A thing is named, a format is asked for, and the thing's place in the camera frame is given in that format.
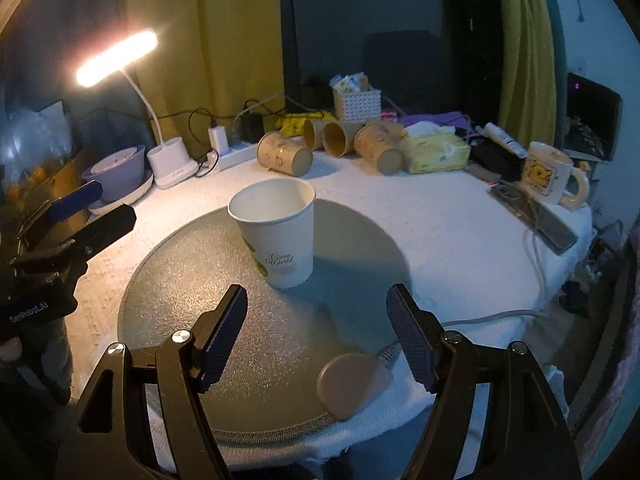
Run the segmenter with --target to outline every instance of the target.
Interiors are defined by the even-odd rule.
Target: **round placemat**
[[[399,282],[410,288],[407,265],[378,225],[316,200],[314,272],[299,286],[271,288],[221,209],[171,234],[140,263],[120,305],[118,339],[130,348],[158,345],[215,308],[231,284],[244,286],[246,320],[202,405],[221,442],[289,440],[334,421],[316,394],[327,362],[377,354],[396,340],[385,298]]]

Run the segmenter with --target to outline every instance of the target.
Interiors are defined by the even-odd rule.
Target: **table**
[[[76,287],[78,309],[66,318],[74,359],[74,398],[105,348],[116,341],[120,300],[146,254],[187,222],[226,206],[243,187],[274,176],[280,175],[252,160],[219,174],[191,178],[169,190],[154,186],[134,206],[135,229],[89,262],[87,274]],[[305,179],[314,184],[319,198],[347,205],[389,233],[407,260],[415,300],[441,322],[505,310],[541,310],[548,300],[532,264],[532,233],[488,195],[487,184],[467,173],[380,176],[362,159],[335,159],[315,152]],[[576,233],[578,243],[556,256],[538,241],[549,297],[586,256],[592,238],[588,206],[576,212],[561,206],[552,209]],[[509,318],[459,330],[476,344],[504,348],[519,338],[528,321]],[[280,456],[289,462],[308,455],[322,460],[402,426],[433,402],[408,375],[404,359],[393,372],[397,380],[363,412],[331,434],[315,434],[280,450]],[[262,450],[222,451],[230,466],[262,465]]]

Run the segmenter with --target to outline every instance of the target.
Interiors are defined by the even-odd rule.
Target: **silver bolt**
[[[171,336],[171,340],[174,343],[184,343],[190,337],[191,337],[191,332],[189,332],[188,330],[177,330]]]
[[[524,355],[527,353],[527,351],[529,351],[529,348],[523,342],[514,341],[513,343],[511,343],[511,350],[516,352],[516,354],[518,355]]]
[[[122,343],[113,343],[111,345],[109,345],[109,348],[107,348],[107,354],[111,355],[111,354],[115,354],[115,353],[120,353],[124,351],[124,345]]]
[[[462,334],[455,330],[447,330],[444,333],[444,341],[451,343],[452,345],[458,344],[462,341]]]

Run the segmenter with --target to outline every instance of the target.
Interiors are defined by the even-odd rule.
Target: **woven storage basket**
[[[382,114],[380,94],[380,90],[347,94],[334,92],[335,113],[338,119],[347,122],[379,119]]]

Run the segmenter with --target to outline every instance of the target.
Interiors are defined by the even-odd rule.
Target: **glowing light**
[[[78,70],[78,83],[86,87],[93,86],[109,74],[113,74],[129,63],[140,59],[156,46],[158,46],[158,37],[151,30],[130,36],[105,50],[100,56],[87,61]]]

